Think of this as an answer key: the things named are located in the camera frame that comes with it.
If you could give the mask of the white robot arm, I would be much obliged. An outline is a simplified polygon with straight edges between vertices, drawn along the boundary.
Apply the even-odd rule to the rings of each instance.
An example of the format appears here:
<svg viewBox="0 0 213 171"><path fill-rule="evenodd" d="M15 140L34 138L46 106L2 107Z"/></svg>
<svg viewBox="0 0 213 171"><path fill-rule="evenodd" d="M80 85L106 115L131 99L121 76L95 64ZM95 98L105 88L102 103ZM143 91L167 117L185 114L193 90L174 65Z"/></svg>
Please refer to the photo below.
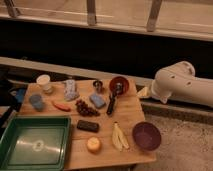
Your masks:
<svg viewBox="0 0 213 171"><path fill-rule="evenodd" d="M161 68L149 86L137 93L139 98L153 98L166 104L169 99L213 108L213 79L195 76L194 66L187 61Z"/></svg>

